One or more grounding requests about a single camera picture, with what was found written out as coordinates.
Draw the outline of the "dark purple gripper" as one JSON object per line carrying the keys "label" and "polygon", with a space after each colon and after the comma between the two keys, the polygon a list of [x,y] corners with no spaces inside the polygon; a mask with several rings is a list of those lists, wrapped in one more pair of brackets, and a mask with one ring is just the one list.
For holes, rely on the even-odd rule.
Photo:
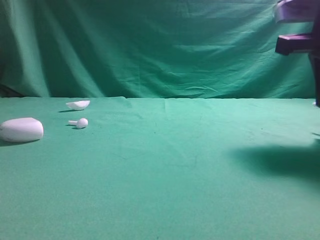
{"label": "dark purple gripper", "polygon": [[312,22],[308,33],[279,35],[275,52],[288,56],[307,53],[315,83],[314,105],[320,106],[320,2],[318,0],[279,0],[274,8],[276,23]]}

